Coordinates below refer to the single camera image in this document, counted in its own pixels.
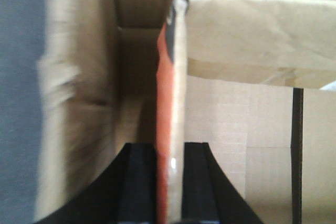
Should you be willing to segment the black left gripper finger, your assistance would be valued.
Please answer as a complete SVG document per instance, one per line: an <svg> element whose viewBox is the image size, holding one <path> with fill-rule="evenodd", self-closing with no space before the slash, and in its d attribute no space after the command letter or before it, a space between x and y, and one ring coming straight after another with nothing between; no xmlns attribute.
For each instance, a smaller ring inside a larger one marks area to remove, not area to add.
<svg viewBox="0 0 336 224"><path fill-rule="evenodd" d="M181 223L262 223L216 161L208 143L184 144Z"/></svg>

